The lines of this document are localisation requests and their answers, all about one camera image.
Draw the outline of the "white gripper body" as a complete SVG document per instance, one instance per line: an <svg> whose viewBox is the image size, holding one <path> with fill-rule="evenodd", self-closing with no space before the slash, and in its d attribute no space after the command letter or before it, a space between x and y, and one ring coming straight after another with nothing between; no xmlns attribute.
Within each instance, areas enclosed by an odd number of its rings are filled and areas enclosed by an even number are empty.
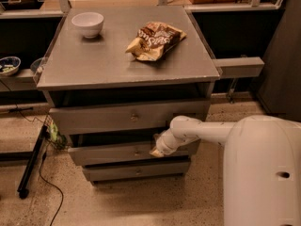
<svg viewBox="0 0 301 226"><path fill-rule="evenodd" d="M183 145L183 140L175 137L170 129L165 130L159 135L161 136L155 140L154 150L162 152L165 156L175 153Z"/></svg>

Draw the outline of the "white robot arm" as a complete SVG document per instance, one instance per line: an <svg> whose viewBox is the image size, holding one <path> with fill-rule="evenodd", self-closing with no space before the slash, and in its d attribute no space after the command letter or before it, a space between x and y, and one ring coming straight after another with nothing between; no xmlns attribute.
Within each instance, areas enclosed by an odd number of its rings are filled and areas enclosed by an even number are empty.
<svg viewBox="0 0 301 226"><path fill-rule="evenodd" d="M301 123L255 115L237 122L174 118L150 154L199 139L220 144L224 226L301 226Z"/></svg>

